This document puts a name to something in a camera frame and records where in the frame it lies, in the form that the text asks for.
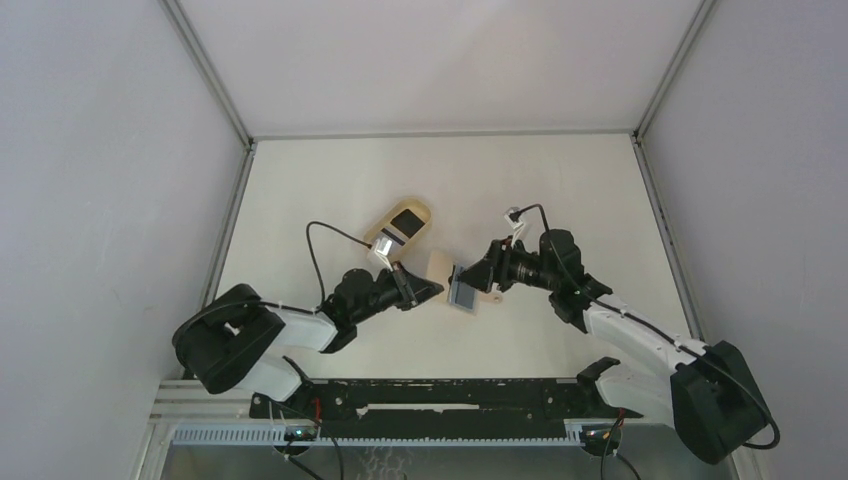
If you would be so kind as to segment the blue grey credit card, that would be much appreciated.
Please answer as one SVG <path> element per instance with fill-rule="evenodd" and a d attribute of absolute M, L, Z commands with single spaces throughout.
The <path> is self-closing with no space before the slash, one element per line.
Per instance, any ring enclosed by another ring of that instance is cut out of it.
<path fill-rule="evenodd" d="M 464 271 L 465 268 L 462 265 L 453 265 L 449 277 L 447 304 L 464 313 L 474 314 L 477 306 L 477 291 L 459 279 Z"/>

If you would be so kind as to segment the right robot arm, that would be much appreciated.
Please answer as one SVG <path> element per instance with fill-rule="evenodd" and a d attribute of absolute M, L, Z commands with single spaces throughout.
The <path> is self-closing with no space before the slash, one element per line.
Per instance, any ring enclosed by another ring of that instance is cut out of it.
<path fill-rule="evenodd" d="M 515 284 L 548 292 L 556 316 L 636 361 L 634 371 L 614 363 L 579 388 L 578 402 L 592 416 L 623 408 L 672 428 L 698 459 L 717 464 L 771 429 L 768 448 L 780 441 L 776 421 L 741 351 L 668 332 L 639 317 L 613 290 L 586 272 L 573 235 L 553 229 L 529 252 L 511 237 L 491 242 L 483 258 L 454 280 L 483 293 Z"/>

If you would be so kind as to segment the beige leather card holder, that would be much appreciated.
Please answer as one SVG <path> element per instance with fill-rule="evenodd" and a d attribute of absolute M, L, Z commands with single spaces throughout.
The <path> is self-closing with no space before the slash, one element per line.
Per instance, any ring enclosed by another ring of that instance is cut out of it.
<path fill-rule="evenodd" d="M 433 250 L 430 253 L 428 259 L 426 278 L 428 280 L 438 282 L 443 285 L 444 292 L 437 296 L 437 299 L 445 303 L 446 305 L 448 305 L 447 294 L 449 289 L 449 277 L 451 275 L 454 264 L 461 265 L 451 255 L 441 250 Z M 490 292 L 488 294 L 477 291 L 477 306 L 479 303 L 497 305 L 501 304 L 502 301 L 502 295 L 496 291 Z"/>

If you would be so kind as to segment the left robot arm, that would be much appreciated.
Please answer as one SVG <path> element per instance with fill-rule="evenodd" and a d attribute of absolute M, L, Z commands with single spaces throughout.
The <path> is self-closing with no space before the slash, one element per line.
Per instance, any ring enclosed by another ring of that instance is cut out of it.
<path fill-rule="evenodd" d="M 259 393 L 286 415 L 298 417 L 313 401 L 308 378 L 293 360 L 273 356 L 273 349 L 336 353 L 357 337 L 359 324 L 390 308 L 416 308 L 443 290 L 400 263 L 378 275 L 364 269 L 347 271 L 316 310 L 265 300 L 242 283 L 185 321 L 171 343 L 178 362 L 208 393 Z"/>

